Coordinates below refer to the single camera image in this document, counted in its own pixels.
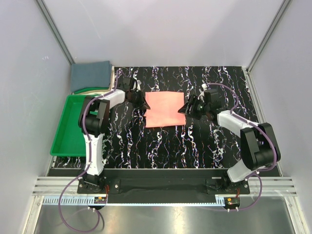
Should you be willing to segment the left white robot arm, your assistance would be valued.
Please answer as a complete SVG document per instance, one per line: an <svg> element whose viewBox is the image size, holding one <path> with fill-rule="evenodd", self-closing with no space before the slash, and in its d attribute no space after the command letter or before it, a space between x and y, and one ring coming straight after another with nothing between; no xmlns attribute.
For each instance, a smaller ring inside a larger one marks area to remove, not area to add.
<svg viewBox="0 0 312 234"><path fill-rule="evenodd" d="M78 119L86 146L86 164L78 176L79 186L89 187L94 193L105 188L102 142L109 127L110 110L127 101L135 109L150 109L137 78L117 78L113 90L108 93L86 96Z"/></svg>

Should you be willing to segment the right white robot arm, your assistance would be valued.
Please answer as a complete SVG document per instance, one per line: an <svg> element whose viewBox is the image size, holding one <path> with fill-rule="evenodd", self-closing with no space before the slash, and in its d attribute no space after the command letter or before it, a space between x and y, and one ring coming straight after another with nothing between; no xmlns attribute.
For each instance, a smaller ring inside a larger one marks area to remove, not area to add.
<svg viewBox="0 0 312 234"><path fill-rule="evenodd" d="M233 193L240 182L257 172L270 170L281 159L273 127L266 122L249 121L223 107L217 90L191 95L178 112L195 119L206 116L239 137L241 159L226 171L219 183L226 193Z"/></svg>

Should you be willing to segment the pink t-shirt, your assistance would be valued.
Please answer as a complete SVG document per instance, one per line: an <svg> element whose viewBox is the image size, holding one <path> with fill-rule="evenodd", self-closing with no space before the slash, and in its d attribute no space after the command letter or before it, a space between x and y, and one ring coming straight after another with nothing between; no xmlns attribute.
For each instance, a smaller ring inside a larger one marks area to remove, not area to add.
<svg viewBox="0 0 312 234"><path fill-rule="evenodd" d="M159 91L147 92L146 101L150 106L144 116L146 128L182 126L186 124L186 117L178 113L184 105L184 93Z"/></svg>

